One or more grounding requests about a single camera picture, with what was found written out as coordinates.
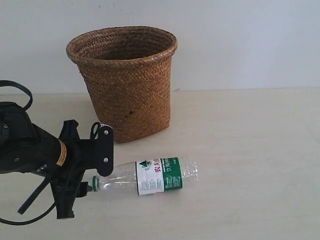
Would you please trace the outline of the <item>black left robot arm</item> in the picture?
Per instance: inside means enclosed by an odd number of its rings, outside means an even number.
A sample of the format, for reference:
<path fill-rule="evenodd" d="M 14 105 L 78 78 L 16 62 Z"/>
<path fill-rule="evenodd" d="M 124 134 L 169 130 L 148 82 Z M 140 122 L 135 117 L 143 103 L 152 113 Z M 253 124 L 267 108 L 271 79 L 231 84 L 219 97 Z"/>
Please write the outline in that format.
<path fill-rule="evenodd" d="M 33 124 L 26 111 L 14 102 L 0 104 L 0 172 L 32 173 L 44 177 L 18 209 L 24 214 L 43 189 L 51 186 L 58 219 L 74 218 L 73 205 L 84 197 L 82 182 L 95 150 L 94 139 L 80 139 L 78 123 L 67 120 L 55 137 Z"/>

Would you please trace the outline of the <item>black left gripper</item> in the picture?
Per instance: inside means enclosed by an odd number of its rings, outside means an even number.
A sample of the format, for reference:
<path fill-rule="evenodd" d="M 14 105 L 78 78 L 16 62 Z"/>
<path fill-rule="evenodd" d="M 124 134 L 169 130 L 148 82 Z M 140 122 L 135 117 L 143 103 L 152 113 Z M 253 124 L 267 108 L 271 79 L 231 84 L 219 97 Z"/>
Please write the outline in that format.
<path fill-rule="evenodd" d="M 84 173 L 97 167 L 96 141 L 80 140 L 78 125 L 76 120 L 65 120 L 58 137 L 66 145 L 66 159 L 54 173 L 51 181 L 51 191 L 59 220 L 75 217 L 73 206 L 76 198 L 83 198 L 92 191 L 88 182 L 83 180 Z"/>

